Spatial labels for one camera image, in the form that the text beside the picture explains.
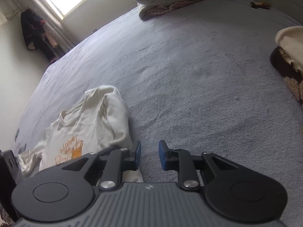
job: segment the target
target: wall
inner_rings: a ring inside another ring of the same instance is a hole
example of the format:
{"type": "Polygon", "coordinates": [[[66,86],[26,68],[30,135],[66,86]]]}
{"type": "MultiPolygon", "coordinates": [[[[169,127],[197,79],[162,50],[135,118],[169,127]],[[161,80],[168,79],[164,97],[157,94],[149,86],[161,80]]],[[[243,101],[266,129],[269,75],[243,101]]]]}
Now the wall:
{"type": "MultiPolygon", "coordinates": [[[[4,0],[0,7],[7,12],[4,0]]],[[[19,120],[48,67],[39,51],[28,51],[23,41],[20,13],[0,26],[0,149],[15,141],[19,120]]]]}
{"type": "Polygon", "coordinates": [[[94,29],[100,29],[136,6],[133,0],[86,0],[66,16],[63,24],[76,42],[81,42],[94,29]]]}

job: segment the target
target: bed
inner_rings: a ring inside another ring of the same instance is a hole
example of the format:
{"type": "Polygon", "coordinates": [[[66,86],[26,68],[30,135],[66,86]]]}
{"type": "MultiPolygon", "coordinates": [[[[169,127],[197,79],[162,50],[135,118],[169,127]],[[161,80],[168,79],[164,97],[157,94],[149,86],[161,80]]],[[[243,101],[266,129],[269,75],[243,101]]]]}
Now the bed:
{"type": "Polygon", "coordinates": [[[274,37],[299,22],[251,0],[204,0],[142,22],[137,8],[104,26],[49,66],[19,124],[14,153],[84,91],[114,85],[142,142],[146,182],[176,180],[161,170],[158,142],[192,154],[212,151],[281,182],[282,221],[303,223],[303,112],[269,62],[274,37]]]}

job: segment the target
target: ribbed gray panel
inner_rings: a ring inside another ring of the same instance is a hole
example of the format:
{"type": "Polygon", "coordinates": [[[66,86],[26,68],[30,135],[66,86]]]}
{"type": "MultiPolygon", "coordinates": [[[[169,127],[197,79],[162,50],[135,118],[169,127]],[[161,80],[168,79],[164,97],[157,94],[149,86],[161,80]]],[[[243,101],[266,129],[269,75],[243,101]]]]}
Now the ribbed gray panel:
{"type": "MultiPolygon", "coordinates": [[[[16,227],[41,227],[26,220],[16,227]]],[[[124,183],[118,191],[102,193],[93,207],[75,219],[48,227],[242,227],[215,214],[198,193],[175,183],[124,183]]],[[[279,221],[249,225],[283,227],[279,221]]]]}

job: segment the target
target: white shirt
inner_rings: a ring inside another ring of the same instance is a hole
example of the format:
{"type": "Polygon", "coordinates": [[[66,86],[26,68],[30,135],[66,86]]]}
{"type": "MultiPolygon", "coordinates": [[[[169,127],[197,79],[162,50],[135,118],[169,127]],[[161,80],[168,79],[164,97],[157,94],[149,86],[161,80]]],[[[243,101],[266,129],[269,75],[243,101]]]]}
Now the white shirt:
{"type": "MultiPolygon", "coordinates": [[[[128,107],[119,91],[102,85],[85,92],[83,100],[60,113],[36,147],[18,155],[23,175],[29,175],[39,158],[39,171],[99,152],[111,145],[131,148],[128,130],[128,107]]],[[[143,182],[140,171],[123,174],[128,182],[143,182]]]]}

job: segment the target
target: metal screw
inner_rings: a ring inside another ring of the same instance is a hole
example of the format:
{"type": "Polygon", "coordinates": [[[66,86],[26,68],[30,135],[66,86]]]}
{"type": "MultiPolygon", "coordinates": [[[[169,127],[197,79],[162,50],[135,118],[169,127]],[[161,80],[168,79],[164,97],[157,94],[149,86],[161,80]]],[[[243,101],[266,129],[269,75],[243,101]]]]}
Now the metal screw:
{"type": "Polygon", "coordinates": [[[111,189],[115,187],[116,184],[113,181],[104,181],[100,185],[104,189],[111,189]]]}
{"type": "Polygon", "coordinates": [[[183,184],[186,188],[195,188],[199,185],[199,183],[195,180],[187,180],[183,184]]]}

